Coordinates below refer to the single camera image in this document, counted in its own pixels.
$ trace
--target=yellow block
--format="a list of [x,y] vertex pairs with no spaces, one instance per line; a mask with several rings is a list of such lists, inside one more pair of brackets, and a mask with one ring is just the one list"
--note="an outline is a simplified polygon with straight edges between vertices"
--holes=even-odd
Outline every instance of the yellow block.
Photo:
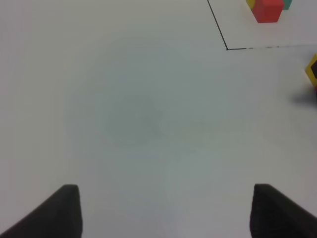
[[312,61],[309,63],[309,65],[307,66],[305,70],[308,78],[311,80],[314,87],[317,87],[317,79],[315,78],[311,67],[316,61],[317,61],[317,54],[314,55]]
[[247,4],[249,5],[249,8],[251,10],[253,9],[255,3],[256,3],[256,0],[247,0]]

